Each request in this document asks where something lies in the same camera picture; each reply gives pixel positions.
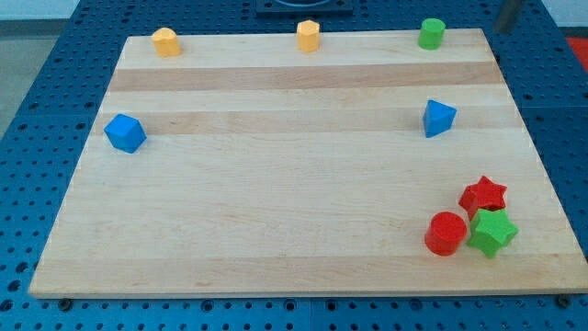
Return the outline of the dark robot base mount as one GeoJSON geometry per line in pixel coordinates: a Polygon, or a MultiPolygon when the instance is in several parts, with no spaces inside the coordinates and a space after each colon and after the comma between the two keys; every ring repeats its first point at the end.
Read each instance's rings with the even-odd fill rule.
{"type": "Polygon", "coordinates": [[[354,0],[254,0],[258,16],[290,14],[351,13],[354,0]]]}

